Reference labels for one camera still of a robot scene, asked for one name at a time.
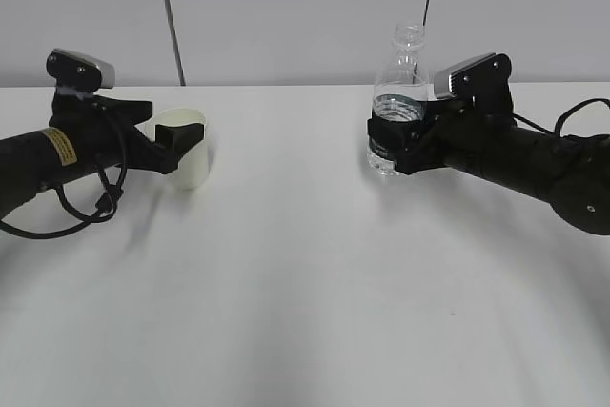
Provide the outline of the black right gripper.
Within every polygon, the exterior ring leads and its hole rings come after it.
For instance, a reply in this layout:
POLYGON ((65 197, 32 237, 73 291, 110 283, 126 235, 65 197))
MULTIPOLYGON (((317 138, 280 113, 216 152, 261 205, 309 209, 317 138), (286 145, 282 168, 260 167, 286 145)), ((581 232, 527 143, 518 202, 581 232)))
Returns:
POLYGON ((429 101, 420 121, 367 121, 369 148, 379 157, 393 157, 398 173, 410 175, 441 169, 456 156, 479 155, 493 130, 515 125, 508 92, 429 101))

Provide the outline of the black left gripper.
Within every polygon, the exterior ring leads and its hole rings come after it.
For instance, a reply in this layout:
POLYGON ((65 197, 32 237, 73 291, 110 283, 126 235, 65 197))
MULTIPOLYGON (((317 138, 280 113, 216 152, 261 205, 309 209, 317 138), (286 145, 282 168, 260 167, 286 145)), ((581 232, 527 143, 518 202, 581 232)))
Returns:
POLYGON ((177 154, 188 153, 205 138, 201 123, 157 124, 152 142, 137 128, 152 118, 151 101, 56 95, 51 109, 50 125, 68 137, 80 165, 124 162, 129 169, 171 173, 177 169, 177 154))

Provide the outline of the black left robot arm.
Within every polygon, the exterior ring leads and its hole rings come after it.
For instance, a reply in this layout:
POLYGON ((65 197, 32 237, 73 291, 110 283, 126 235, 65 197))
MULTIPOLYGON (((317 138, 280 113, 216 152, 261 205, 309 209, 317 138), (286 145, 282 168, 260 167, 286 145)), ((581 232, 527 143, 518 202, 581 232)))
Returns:
POLYGON ((162 125, 150 140, 137 126, 153 116, 150 101, 56 95, 49 126, 1 141, 1 215, 113 166, 169 174, 205 138, 201 123, 162 125))

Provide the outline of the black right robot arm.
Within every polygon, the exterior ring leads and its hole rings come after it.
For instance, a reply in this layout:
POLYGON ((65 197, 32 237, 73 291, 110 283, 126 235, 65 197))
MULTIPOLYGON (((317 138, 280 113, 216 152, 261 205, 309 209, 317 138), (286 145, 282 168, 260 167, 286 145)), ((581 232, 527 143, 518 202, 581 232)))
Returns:
POLYGON ((388 121, 373 114, 370 140, 387 151, 394 169, 410 175, 451 168, 550 205, 569 225, 589 234, 609 233, 609 136, 562 134, 585 100, 563 113, 548 131, 522 116, 486 112, 474 101, 435 101, 423 119, 388 121))

